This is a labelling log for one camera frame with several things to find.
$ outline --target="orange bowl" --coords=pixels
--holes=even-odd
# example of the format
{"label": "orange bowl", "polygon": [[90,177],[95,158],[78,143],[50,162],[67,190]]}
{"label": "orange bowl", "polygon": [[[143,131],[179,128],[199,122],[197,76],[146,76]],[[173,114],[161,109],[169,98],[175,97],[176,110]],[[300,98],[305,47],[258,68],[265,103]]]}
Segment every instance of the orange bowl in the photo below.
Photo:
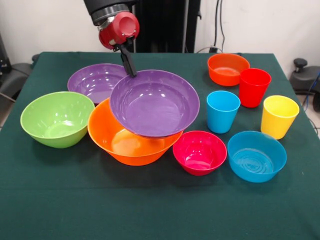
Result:
{"label": "orange bowl", "polygon": [[222,86],[238,85],[240,73],[248,68],[248,60],[233,53],[217,53],[208,59],[211,80]]}
{"label": "orange bowl", "polygon": [[165,138],[145,138],[126,130],[114,117],[110,99],[102,101],[88,120],[91,139],[119,162],[130,166],[142,166],[158,160],[183,131]]}

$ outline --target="table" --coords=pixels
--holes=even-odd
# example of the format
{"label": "table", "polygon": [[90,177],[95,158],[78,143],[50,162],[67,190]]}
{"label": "table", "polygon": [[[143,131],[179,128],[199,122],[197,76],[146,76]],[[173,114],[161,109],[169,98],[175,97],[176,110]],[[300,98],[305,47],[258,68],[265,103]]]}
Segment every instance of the table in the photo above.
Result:
{"label": "table", "polygon": [[[180,75],[197,90],[201,106],[187,129],[209,131],[206,96],[225,88],[208,75],[210,54],[136,53],[137,70]],[[243,54],[272,76],[266,97],[298,102],[273,54]],[[306,114],[280,142],[287,164],[271,181],[246,182],[228,161],[203,177],[186,173],[169,149],[155,163],[126,166],[86,135],[77,145],[54,149],[20,127],[32,100],[67,91],[68,78],[97,63],[121,64],[118,53],[43,52],[0,132],[0,239],[8,240],[308,240],[320,238],[320,148]],[[231,130],[260,129],[262,104],[240,107]]]}

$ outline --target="small orange bowl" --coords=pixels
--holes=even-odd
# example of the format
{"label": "small orange bowl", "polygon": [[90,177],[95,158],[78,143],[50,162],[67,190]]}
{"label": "small orange bowl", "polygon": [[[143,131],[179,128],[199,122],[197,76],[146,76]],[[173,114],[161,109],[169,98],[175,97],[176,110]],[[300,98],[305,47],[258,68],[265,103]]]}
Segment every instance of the small orange bowl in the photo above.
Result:
{"label": "small orange bowl", "polygon": [[211,80],[222,86],[235,86],[240,82],[240,73],[250,68],[244,57],[233,53],[217,53],[208,59]]}

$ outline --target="purple bowl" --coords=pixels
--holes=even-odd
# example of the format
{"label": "purple bowl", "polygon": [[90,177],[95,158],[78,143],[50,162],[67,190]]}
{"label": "purple bowl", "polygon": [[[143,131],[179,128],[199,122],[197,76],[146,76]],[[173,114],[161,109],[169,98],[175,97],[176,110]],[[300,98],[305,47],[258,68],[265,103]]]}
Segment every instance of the purple bowl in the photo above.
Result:
{"label": "purple bowl", "polygon": [[200,100],[182,77],[162,70],[143,70],[115,85],[110,107],[130,132],[163,138],[185,130],[196,119]]}
{"label": "purple bowl", "polygon": [[68,80],[68,90],[89,97],[95,104],[110,97],[115,85],[127,73],[121,65],[101,63],[76,71]]}

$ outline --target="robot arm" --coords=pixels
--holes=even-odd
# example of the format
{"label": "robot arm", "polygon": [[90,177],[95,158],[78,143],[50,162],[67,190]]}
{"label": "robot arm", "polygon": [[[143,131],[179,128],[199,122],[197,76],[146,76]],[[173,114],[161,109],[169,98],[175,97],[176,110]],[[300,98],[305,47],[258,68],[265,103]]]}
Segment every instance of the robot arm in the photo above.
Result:
{"label": "robot arm", "polygon": [[121,59],[126,72],[135,77],[135,66],[127,46],[138,36],[138,19],[129,11],[129,7],[138,0],[84,0],[92,22],[99,30],[99,40],[103,46],[121,51]]}

